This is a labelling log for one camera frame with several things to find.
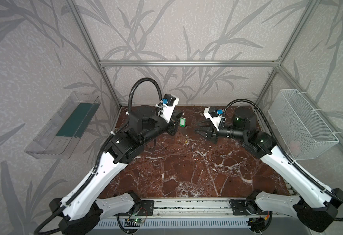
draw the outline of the zip tie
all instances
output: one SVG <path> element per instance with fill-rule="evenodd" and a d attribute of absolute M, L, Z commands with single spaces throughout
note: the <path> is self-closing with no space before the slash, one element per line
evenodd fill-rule
<path fill-rule="evenodd" d="M 91 173 L 93 175 L 98 175 L 98 172 L 94 173 L 93 170 L 90 170 L 89 173 Z"/>
<path fill-rule="evenodd" d="M 326 187 L 324 187 L 324 189 L 323 190 L 321 190 L 321 192 L 322 193 L 324 193 L 324 191 L 326 191 L 327 190 L 327 188 Z"/>
<path fill-rule="evenodd" d="M 61 206 L 65 206 L 65 207 L 71 206 L 71 204 L 67 205 L 66 202 L 67 202 L 67 201 L 65 201 L 64 203 L 62 203 Z"/>

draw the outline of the white wire mesh basket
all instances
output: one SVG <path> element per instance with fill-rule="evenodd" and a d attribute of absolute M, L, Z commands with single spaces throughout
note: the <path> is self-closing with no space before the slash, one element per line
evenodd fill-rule
<path fill-rule="evenodd" d="M 314 159 L 339 142 L 296 89 L 280 90 L 268 113 L 296 160 Z"/>

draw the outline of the wall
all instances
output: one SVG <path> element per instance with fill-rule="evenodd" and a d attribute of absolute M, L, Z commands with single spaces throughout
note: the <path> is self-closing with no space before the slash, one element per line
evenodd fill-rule
<path fill-rule="evenodd" d="M 343 134 L 343 0 L 320 2 L 282 66 Z M 343 189 L 338 146 L 299 164 L 332 188 Z M 343 217 L 343 206 L 338 216 Z M 325 234 L 343 234 L 343 223 L 334 222 Z"/>
<path fill-rule="evenodd" d="M 101 105 L 68 160 L 37 160 L 28 143 L 72 91 Z M 91 168 L 117 109 L 64 1 L 0 0 L 0 235 L 28 235 Z M 57 221 L 48 228 L 56 228 Z"/>
<path fill-rule="evenodd" d="M 76 0 L 101 60 L 275 60 L 307 2 Z M 164 93 L 180 97 L 180 104 L 223 105 L 255 100 L 270 69 L 109 67 L 106 72 L 122 104 L 128 84 L 150 76 Z M 155 102 L 151 89 L 139 88 L 141 103 Z"/>

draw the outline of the cable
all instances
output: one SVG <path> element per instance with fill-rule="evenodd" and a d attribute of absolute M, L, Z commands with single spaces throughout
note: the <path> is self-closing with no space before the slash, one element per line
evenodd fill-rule
<path fill-rule="evenodd" d="M 152 78 L 141 78 L 139 79 L 131 88 L 130 94 L 129 94 L 129 98 L 128 98 L 128 112 L 131 112 L 131 108 L 132 108 L 132 98 L 133 98 L 133 94 L 135 93 L 136 88 L 143 82 L 145 81 L 149 81 L 151 83 L 153 83 L 157 89 L 158 92 L 158 97 L 159 97 L 159 101 L 161 103 L 162 100 L 162 93 L 161 93 L 161 89 L 159 87 L 159 85 L 157 84 L 157 82 L 155 80 L 153 80 Z M 88 184 L 92 181 L 92 179 L 94 178 L 94 176 L 96 175 L 95 173 L 97 172 L 97 169 L 100 165 L 100 161 L 101 161 L 101 157 L 103 154 L 103 151 L 106 147 L 106 145 L 109 143 L 109 141 L 113 138 L 113 136 L 117 133 L 119 133 L 120 131 L 122 131 L 122 129 L 124 129 L 127 125 L 129 124 L 129 119 L 126 121 L 126 123 L 124 125 L 122 125 L 121 127 L 119 127 L 114 134 L 110 134 L 109 137 L 105 140 L 105 142 L 103 143 L 103 145 L 101 146 L 98 154 L 97 154 L 97 159 L 96 162 L 94 164 L 93 170 L 92 170 L 92 174 L 90 174 L 90 176 L 86 179 L 86 181 L 83 183 L 83 185 L 70 197 L 70 199 L 68 199 L 66 201 L 66 205 L 69 206 L 73 200 L 75 200 L 75 198 L 77 196 L 80 195 L 80 193 L 88 186 Z M 57 229 L 53 229 L 50 231 L 46 231 L 46 232 L 41 232 L 41 229 L 43 227 L 46 226 L 46 224 L 48 224 L 52 219 L 54 219 L 58 214 L 60 214 L 64 209 L 66 208 L 66 206 L 61 206 L 59 209 L 57 209 L 51 216 L 49 216 L 45 221 L 43 221 L 35 230 L 34 230 L 34 235 L 50 235 L 56 232 L 60 231 L 60 228 Z"/>
<path fill-rule="evenodd" d="M 126 234 L 129 234 L 129 235 L 131 235 L 131 234 L 134 234 L 134 233 L 136 233 L 139 229 L 136 229 L 136 231 L 135 232 L 133 232 L 133 233 L 129 233 L 129 229 L 127 229 L 127 231 L 126 231 L 126 229 L 123 227 L 123 225 L 122 225 L 122 223 L 121 223 L 121 221 L 119 220 L 119 214 L 116 214 L 116 216 L 117 216 L 117 222 L 118 222 L 118 225 L 119 225 L 119 228 L 121 228 L 121 230 L 123 231 L 123 232 L 125 232 Z"/>
<path fill-rule="evenodd" d="M 141 83 L 146 82 L 146 81 L 149 81 L 149 82 L 153 83 L 153 85 L 155 85 L 155 87 L 157 89 L 157 93 L 158 93 L 159 102 L 161 102 L 161 100 L 162 100 L 162 93 L 161 93 L 160 86 L 157 84 L 157 82 L 154 79 L 152 79 L 152 78 L 141 78 L 137 82 L 135 82 L 135 84 L 131 88 L 130 94 L 128 96 L 128 113 L 130 113 L 132 111 L 132 98 L 133 98 L 133 94 L 135 93 L 136 88 Z"/>
<path fill-rule="evenodd" d="M 147 219 L 147 217 L 148 217 L 148 212 L 147 212 L 147 210 L 146 210 L 144 207 L 141 207 L 140 210 L 141 210 L 141 209 L 144 209 L 144 210 L 146 211 L 146 218 L 144 219 L 144 221 L 142 221 L 142 223 L 145 223 L 145 221 L 146 221 L 146 219 Z"/>
<path fill-rule="evenodd" d="M 314 180 L 309 174 L 307 174 L 304 170 L 302 170 L 299 165 L 297 165 L 296 162 L 293 161 L 292 157 L 289 156 L 289 154 L 287 154 L 287 152 L 283 149 L 283 147 L 280 145 L 280 142 L 277 140 L 276 135 L 274 134 L 271 125 L 269 124 L 267 118 L 265 117 L 263 111 L 252 101 L 250 100 L 246 100 L 246 99 L 236 99 L 234 101 L 231 101 L 229 104 L 227 104 L 227 106 L 225 107 L 225 109 L 223 110 L 223 114 L 222 116 L 225 117 L 225 113 L 226 110 L 233 105 L 236 102 L 246 102 L 251 104 L 252 106 L 254 106 L 254 108 L 259 112 L 260 116 L 262 117 L 262 119 L 265 122 L 265 125 L 267 126 L 269 132 L 271 133 L 271 136 L 273 138 L 273 140 L 275 141 L 276 145 L 279 147 L 280 151 L 282 152 L 282 154 L 287 158 L 287 160 L 291 163 L 291 165 L 293 167 L 295 167 L 303 176 L 305 176 L 311 183 L 313 183 L 316 187 L 318 187 L 321 191 L 324 190 L 324 192 L 326 194 L 328 194 L 330 197 L 334 198 L 335 200 L 338 200 L 341 204 L 343 204 L 343 199 L 339 198 L 336 194 L 334 194 L 333 192 L 330 192 L 328 190 L 325 190 L 325 187 L 323 187 L 322 185 L 320 185 L 316 180 Z M 221 128 L 220 126 L 224 126 L 225 125 L 225 118 L 222 118 L 219 124 L 219 128 Z M 343 218 L 335 218 L 334 221 L 341 221 L 343 222 Z"/>
<path fill-rule="evenodd" d="M 267 217 L 268 217 L 268 219 L 267 219 L 267 220 L 268 220 L 268 223 L 265 224 L 265 226 L 264 226 L 263 229 L 258 230 L 258 231 L 255 231 L 255 230 L 252 230 L 251 228 L 249 228 L 249 230 L 252 231 L 252 232 L 254 232 L 254 233 L 262 233 L 262 232 L 264 232 L 264 230 L 266 230 L 266 229 L 269 227 L 269 225 L 271 224 L 272 215 L 273 215 L 272 211 L 268 211 L 268 215 L 267 215 Z M 263 219 L 263 221 L 261 221 L 261 222 L 254 222 L 254 223 L 251 223 L 251 224 L 261 224 L 261 223 L 264 223 L 265 221 L 266 221 L 266 220 Z"/>

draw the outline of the transparent plastic container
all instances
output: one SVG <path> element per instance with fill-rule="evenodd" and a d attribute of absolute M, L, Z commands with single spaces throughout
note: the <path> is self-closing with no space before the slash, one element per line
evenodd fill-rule
<path fill-rule="evenodd" d="M 280 90 L 268 113 L 296 160 L 314 159 L 339 142 L 296 89 Z"/>
<path fill-rule="evenodd" d="M 98 97 L 72 92 L 25 152 L 37 159 L 70 158 L 101 104 Z"/>

